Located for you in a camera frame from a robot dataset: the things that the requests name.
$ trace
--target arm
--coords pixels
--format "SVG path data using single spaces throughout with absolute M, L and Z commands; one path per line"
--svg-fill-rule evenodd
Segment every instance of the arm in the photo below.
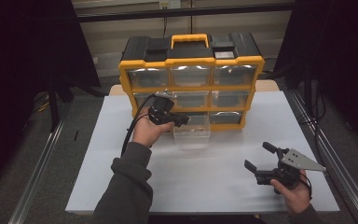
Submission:
M 305 171 L 300 172 L 301 179 L 307 183 L 307 179 L 303 176 Z M 271 185 L 283 195 L 291 224 L 325 223 L 310 204 L 310 193 L 306 186 L 299 183 L 294 189 L 288 189 L 275 179 L 271 180 Z
M 146 169 L 152 153 L 149 147 L 172 126 L 155 125 L 147 116 L 139 119 L 127 150 L 113 160 L 114 175 L 95 208 L 92 223 L 147 223 L 153 199 L 153 190 L 146 182 L 151 176 Z

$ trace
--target wall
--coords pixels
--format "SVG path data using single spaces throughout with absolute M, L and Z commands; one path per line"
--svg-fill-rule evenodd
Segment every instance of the wall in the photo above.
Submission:
M 184 7 L 228 7 L 293 2 L 293 0 L 182 0 Z M 73 0 L 77 15 L 94 13 L 118 13 L 159 9 L 158 1 L 134 0 L 131 4 L 120 0 Z M 167 35 L 176 34 L 228 34 L 230 32 L 251 32 L 262 54 L 275 58 L 290 18 L 290 11 L 257 12 L 167 19 Z M 162 37 L 164 19 L 131 21 L 84 22 L 81 24 L 91 54 L 120 52 L 124 50 L 130 36 L 148 35 Z

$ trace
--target white table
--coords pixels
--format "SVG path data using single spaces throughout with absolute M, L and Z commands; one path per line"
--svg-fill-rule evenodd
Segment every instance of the white table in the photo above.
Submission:
M 107 96 L 66 211 L 92 214 L 112 177 L 110 165 L 119 157 L 131 123 L 127 96 Z M 295 148 L 315 160 L 304 134 L 281 91 L 256 92 L 241 131 L 211 134 L 207 149 L 182 150 L 163 134 L 153 145 L 148 165 L 155 214 L 260 214 L 286 211 L 272 186 L 259 186 L 244 168 L 248 160 L 260 170 L 276 168 L 278 159 L 262 148 Z M 338 211 L 323 173 L 307 172 L 317 211 Z

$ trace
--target yellow storage organizer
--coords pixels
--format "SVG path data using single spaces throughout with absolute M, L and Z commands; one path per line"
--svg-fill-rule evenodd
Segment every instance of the yellow storage organizer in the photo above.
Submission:
M 176 98 L 172 112 L 204 114 L 212 131 L 245 125 L 264 59 L 250 33 L 131 37 L 118 68 L 132 115 L 157 91 Z

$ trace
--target gray sleeve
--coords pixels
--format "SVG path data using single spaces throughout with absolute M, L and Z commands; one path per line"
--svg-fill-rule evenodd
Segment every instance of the gray sleeve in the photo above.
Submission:
M 98 202 L 92 223 L 147 223 L 153 190 L 146 169 L 151 150 L 130 142 L 124 155 L 115 158 L 111 166 L 113 177 Z
M 290 217 L 289 222 L 291 224 L 324 224 L 325 221 L 316 213 L 315 209 L 313 208 L 312 204 L 308 206 L 304 211 L 301 213 Z

